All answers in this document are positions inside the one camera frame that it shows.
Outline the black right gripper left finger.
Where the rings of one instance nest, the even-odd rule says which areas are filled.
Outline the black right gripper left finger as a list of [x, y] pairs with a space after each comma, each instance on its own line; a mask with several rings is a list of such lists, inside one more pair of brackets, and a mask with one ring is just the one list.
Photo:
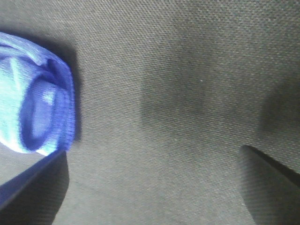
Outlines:
[[0, 187], [2, 225], [51, 225], [69, 186], [67, 155], [58, 150]]

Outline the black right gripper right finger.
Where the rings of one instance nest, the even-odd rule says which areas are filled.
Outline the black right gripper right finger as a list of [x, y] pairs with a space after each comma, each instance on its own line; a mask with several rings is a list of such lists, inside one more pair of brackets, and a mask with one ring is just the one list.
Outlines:
[[300, 223], [300, 175], [250, 145], [240, 147], [239, 192], [257, 225]]

